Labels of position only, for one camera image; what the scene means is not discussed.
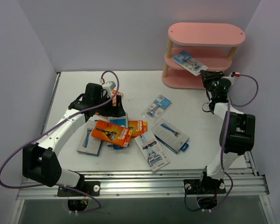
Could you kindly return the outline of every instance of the lavender wall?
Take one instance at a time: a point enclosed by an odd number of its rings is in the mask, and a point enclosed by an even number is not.
[[[56,73],[16,0],[0,0],[0,166],[21,144],[40,134]],[[21,154],[3,172],[20,184]],[[8,223],[17,190],[0,186],[0,224]]]
[[[170,25],[245,29],[260,0],[18,0],[57,71],[161,70]]]
[[[252,154],[260,174],[267,177],[270,202],[280,224],[280,0],[262,0],[245,33],[247,39],[232,68],[259,82],[258,96],[243,111],[256,116]],[[253,81],[243,77],[231,96],[242,104],[254,92]]]

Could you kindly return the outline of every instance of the clear plastic packaging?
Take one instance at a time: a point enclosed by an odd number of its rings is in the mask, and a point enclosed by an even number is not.
[[[171,101],[159,95],[142,113],[141,116],[147,118],[153,124],[165,113]]]

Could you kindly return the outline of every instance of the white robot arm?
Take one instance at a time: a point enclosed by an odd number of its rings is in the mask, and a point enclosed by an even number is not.
[[[230,111],[234,112],[236,114],[244,114],[241,111],[238,111],[237,109],[235,109],[233,106],[230,106]],[[214,114],[219,116],[220,118],[222,118],[224,120],[225,118],[225,114],[227,112],[227,103],[216,103],[215,105],[215,109],[214,109]],[[213,159],[213,161],[211,162],[211,164],[209,164],[207,166],[207,176],[211,177],[212,179],[217,179],[217,180],[221,180],[224,178],[224,171],[221,168],[221,150],[218,151],[217,155],[215,156],[215,158]],[[223,154],[223,166],[225,168],[225,170],[229,169],[229,167],[232,165],[232,163],[238,158],[240,157],[240,155],[238,155],[237,153],[224,153]]]
[[[111,100],[102,107],[87,110],[109,100],[115,87],[114,82],[104,82],[102,85],[87,84],[85,93],[69,105],[58,124],[64,122],[65,119],[68,121],[36,143],[23,148],[23,175],[49,187],[65,185],[85,192],[84,177],[76,172],[61,168],[58,155],[73,133],[95,113],[102,116],[125,116],[120,96],[116,96],[116,106],[112,105]]]
[[[239,73],[231,73],[224,77],[223,72],[201,71],[203,86],[209,99],[209,112],[224,120],[219,143],[222,146],[223,138],[226,137],[222,150],[219,150],[213,161],[207,165],[202,172],[198,186],[192,189],[190,194],[225,193],[222,183],[225,171],[232,163],[254,146],[255,116],[245,114],[230,106],[229,122],[227,120],[228,90],[235,83]]]

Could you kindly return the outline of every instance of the wooden shelf leg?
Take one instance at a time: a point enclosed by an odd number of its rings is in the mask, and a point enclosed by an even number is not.
[[[166,58],[170,58],[171,57],[172,45],[173,45],[172,40],[170,40],[168,38],[167,48],[166,48]],[[168,72],[168,65],[166,63],[164,63],[164,68],[163,68],[162,76],[166,77],[167,76],[167,72]]]
[[[168,72],[168,68],[169,66],[166,64],[166,62],[164,63],[164,68],[163,68],[163,73],[162,76],[166,77],[167,76],[167,72]]]
[[[230,51],[229,51],[227,57],[228,57],[229,59],[232,59],[232,57],[233,57],[233,55],[235,54],[235,52],[237,51],[237,49],[238,49],[238,46],[237,46],[237,47],[232,47],[232,48],[230,49]]]

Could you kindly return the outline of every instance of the shelf tier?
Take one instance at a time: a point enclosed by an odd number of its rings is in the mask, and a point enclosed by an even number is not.
[[[179,89],[204,89],[201,76],[194,76],[186,70],[168,68],[167,76],[162,77],[165,85]]]
[[[222,49],[197,47],[172,48],[171,57],[166,58],[165,56],[165,63],[173,69],[185,70],[182,66],[173,61],[173,57],[183,50],[187,51],[195,59],[208,66],[208,71],[225,71],[232,63],[232,59],[227,58],[227,53]]]
[[[243,30],[227,23],[179,22],[168,29],[168,36],[183,46],[237,47],[245,40]]]

